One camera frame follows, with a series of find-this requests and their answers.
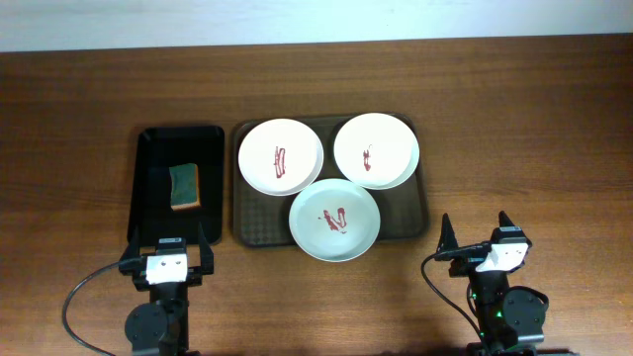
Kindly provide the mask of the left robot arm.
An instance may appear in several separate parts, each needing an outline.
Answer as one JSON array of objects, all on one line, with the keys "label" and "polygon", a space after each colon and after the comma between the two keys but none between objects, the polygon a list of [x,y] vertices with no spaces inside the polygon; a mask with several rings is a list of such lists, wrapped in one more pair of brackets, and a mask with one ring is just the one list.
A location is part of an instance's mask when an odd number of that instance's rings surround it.
[{"label": "left robot arm", "polygon": [[134,308],[125,323],[125,335],[134,355],[198,353],[189,345],[188,291],[214,273],[214,252],[201,226],[197,227],[197,242],[200,264],[190,267],[185,238],[160,238],[154,252],[141,253],[139,232],[133,233],[119,271],[132,277],[137,291],[149,293],[149,301]]}]

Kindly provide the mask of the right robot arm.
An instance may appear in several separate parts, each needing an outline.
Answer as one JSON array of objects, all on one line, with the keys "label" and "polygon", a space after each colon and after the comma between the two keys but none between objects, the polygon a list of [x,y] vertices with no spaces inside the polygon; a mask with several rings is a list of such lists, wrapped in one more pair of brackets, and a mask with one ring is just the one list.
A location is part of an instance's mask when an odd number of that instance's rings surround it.
[{"label": "right robot arm", "polygon": [[498,214],[490,239],[464,246],[458,244],[449,217],[442,217],[434,259],[450,263],[450,277],[469,280],[467,304],[480,340],[466,346],[468,355],[534,355],[536,345],[544,341],[548,297],[508,281],[508,275],[524,265],[531,247],[531,240],[505,212]]}]

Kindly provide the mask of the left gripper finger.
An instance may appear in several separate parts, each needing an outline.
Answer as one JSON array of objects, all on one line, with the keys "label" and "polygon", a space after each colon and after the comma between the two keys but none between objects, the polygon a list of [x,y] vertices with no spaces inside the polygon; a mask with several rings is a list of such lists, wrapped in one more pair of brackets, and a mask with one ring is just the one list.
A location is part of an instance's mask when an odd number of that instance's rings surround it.
[{"label": "left gripper finger", "polygon": [[198,224],[198,245],[201,272],[213,273],[215,271],[214,252],[205,237],[204,228],[201,223]]},{"label": "left gripper finger", "polygon": [[134,228],[132,238],[129,241],[128,247],[121,256],[121,261],[132,261],[140,258],[139,254],[139,230],[136,226]]}]

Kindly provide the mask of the green and orange sponge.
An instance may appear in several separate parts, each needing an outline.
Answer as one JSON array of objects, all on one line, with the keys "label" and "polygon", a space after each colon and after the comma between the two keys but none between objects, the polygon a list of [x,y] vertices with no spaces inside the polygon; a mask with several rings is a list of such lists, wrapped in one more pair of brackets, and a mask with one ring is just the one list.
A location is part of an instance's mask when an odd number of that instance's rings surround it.
[{"label": "green and orange sponge", "polygon": [[199,168],[195,163],[172,166],[168,169],[171,179],[170,208],[173,211],[201,207]]}]

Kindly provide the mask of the pale green plate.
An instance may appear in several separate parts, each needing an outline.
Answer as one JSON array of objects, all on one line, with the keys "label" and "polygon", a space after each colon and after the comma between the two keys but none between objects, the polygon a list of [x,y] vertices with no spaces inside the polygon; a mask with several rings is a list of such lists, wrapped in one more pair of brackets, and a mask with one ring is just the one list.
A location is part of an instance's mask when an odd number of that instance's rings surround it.
[{"label": "pale green plate", "polygon": [[365,253],[377,240],[381,215],[374,198],[344,179],[311,184],[293,201],[291,236],[309,256],[345,262]]}]

